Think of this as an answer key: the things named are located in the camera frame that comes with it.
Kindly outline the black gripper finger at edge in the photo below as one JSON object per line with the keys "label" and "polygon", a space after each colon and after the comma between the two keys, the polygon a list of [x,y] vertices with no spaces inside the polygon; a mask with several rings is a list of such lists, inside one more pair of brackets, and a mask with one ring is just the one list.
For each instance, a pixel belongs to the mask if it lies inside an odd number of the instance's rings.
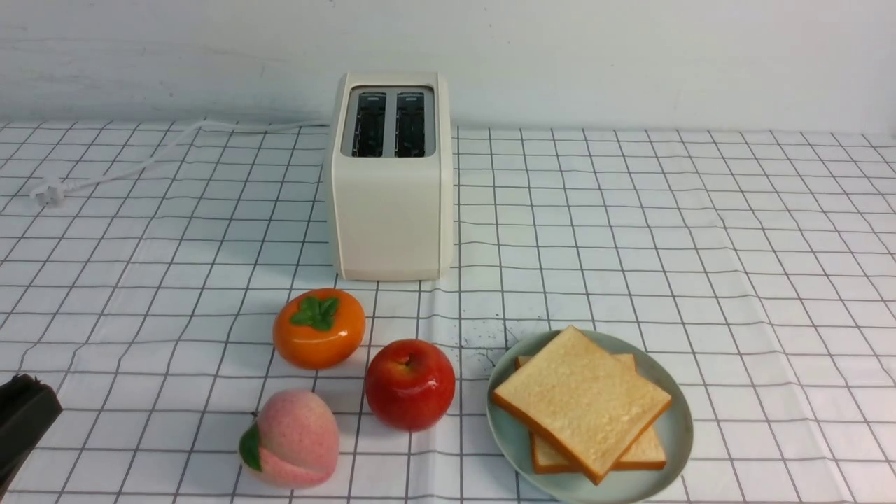
{"label": "black gripper finger at edge", "polygon": [[61,412],[55,390],[31,375],[16,374],[1,386],[1,494]]}

